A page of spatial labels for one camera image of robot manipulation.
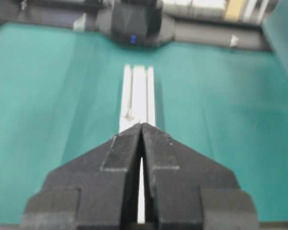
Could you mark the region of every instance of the green tablecloth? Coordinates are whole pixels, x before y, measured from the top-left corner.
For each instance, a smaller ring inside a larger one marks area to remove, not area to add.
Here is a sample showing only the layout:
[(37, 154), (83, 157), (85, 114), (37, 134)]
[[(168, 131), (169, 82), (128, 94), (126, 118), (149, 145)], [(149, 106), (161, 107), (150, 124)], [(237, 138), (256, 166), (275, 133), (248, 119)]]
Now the green tablecloth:
[(288, 220), (288, 77), (271, 53), (0, 28), (0, 223), (47, 172), (118, 132), (126, 63), (153, 65), (157, 126), (234, 170), (261, 221)]

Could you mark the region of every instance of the blue light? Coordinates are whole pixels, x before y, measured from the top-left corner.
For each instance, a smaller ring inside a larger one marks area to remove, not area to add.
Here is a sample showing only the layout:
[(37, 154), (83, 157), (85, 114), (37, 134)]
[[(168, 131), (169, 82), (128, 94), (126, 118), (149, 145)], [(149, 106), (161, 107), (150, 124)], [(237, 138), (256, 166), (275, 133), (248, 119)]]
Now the blue light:
[(136, 43), (136, 35), (131, 35), (130, 36), (130, 43), (135, 44)]

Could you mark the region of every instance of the black machine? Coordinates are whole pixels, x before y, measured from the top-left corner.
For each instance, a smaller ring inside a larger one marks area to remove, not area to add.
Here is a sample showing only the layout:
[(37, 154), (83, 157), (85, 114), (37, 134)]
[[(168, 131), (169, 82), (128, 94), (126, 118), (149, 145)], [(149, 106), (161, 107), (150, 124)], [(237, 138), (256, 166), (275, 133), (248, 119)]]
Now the black machine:
[[(271, 51), (260, 25), (170, 15), (162, 0), (0, 0), (0, 25), (32, 23), (101, 32), (130, 45), (159, 46), (169, 41)], [(232, 45), (233, 37), (239, 42)]]
[[(145, 224), (137, 224), (140, 159)], [(257, 230), (234, 173), (149, 124), (51, 171), (20, 226), (0, 230)]]

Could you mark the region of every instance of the blue led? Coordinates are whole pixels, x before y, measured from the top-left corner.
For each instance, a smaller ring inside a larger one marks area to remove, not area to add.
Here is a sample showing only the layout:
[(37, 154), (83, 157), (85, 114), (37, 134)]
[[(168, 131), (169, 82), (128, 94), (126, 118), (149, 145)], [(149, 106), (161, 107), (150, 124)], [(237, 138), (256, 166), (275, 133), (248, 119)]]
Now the blue led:
[(136, 35), (131, 35), (130, 36), (130, 43), (135, 44), (136, 43)]

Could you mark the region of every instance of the green cloth surface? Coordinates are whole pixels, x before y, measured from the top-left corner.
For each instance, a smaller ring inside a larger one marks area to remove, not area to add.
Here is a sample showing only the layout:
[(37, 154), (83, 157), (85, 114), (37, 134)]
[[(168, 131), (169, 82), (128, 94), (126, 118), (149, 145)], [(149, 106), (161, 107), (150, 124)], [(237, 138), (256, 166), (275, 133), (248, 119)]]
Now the green cloth surface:
[(126, 63), (155, 68), (157, 126), (234, 170), (261, 221), (288, 220), (288, 77), (271, 53), (0, 28), (0, 223), (47, 172), (118, 132)]
[(288, 0), (279, 1), (264, 22), (264, 32), (288, 73)]

